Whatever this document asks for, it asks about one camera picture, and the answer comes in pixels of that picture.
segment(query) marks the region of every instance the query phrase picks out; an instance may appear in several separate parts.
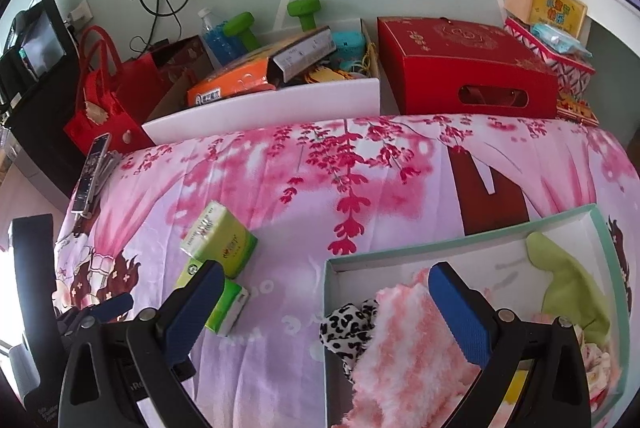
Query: patterned storage bin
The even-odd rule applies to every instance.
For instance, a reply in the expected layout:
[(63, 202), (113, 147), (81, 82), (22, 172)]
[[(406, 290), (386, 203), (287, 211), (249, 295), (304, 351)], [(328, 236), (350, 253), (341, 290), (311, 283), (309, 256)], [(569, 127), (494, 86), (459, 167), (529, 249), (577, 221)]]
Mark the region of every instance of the patterned storage bin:
[(558, 88), (581, 97), (587, 88), (591, 75), (595, 69), (585, 60), (561, 55), (529, 32), (529, 29), (514, 18), (507, 18), (504, 30), (516, 38), (520, 43), (535, 52), (551, 67), (558, 76)]

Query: small wooden box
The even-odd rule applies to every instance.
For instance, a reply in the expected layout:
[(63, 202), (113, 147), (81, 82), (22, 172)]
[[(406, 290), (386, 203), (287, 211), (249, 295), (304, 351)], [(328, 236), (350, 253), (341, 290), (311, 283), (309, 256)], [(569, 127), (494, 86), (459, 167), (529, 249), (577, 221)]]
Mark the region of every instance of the small wooden box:
[(524, 23), (548, 23), (576, 38), (587, 14), (580, 0), (504, 0), (504, 8)]

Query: screen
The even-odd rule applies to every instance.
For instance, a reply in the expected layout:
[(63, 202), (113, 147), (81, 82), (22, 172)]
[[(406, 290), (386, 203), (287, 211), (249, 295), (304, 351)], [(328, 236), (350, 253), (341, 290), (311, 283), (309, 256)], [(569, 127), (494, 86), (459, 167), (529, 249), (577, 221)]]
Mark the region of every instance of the screen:
[(19, 53), (25, 67), (36, 79), (49, 72), (65, 55), (46, 12), (31, 24)]

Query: red gift box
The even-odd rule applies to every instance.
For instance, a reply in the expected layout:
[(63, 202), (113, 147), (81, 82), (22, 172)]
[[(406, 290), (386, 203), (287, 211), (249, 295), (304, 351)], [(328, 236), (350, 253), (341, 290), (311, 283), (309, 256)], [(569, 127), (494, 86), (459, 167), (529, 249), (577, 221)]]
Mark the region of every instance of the red gift box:
[(555, 73), (499, 27), (384, 17), (378, 18), (378, 40), (403, 114), (556, 116)]

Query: power outlet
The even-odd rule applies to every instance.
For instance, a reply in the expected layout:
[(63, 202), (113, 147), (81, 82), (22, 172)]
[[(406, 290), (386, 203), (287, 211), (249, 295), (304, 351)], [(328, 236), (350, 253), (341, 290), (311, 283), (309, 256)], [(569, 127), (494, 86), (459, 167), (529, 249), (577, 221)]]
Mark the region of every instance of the power outlet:
[(68, 16), (69, 23), (74, 26), (76, 32), (81, 30), (82, 27), (87, 25), (93, 18), (94, 15), (91, 12), (91, 8), (89, 7), (89, 2), (87, 2), (87, 0), (80, 2), (78, 7), (70, 12)]

